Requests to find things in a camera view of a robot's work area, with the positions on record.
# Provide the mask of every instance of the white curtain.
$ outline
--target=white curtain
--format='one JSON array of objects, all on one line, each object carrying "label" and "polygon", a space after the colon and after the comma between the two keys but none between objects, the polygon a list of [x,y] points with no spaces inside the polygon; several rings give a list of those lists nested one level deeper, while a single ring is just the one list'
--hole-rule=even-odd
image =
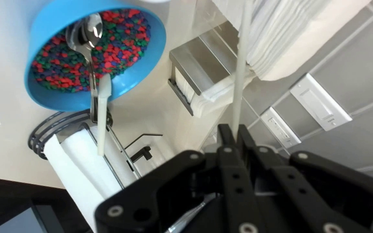
[{"label": "white curtain", "polygon": [[[240,30],[245,0],[212,0]],[[370,0],[249,0],[247,64],[262,80],[291,75]]]}]

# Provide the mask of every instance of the wall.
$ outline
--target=wall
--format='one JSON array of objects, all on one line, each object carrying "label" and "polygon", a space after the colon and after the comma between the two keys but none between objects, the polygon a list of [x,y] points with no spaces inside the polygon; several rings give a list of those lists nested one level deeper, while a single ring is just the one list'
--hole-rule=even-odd
[{"label": "wall", "polygon": [[[324,132],[289,95],[290,87],[306,73],[342,105],[352,117],[351,123]],[[259,121],[269,106],[298,135],[300,145],[284,149]],[[258,144],[272,145],[285,157],[309,150],[373,175],[373,1],[295,74],[272,83],[252,82],[245,90],[242,123]]]}]

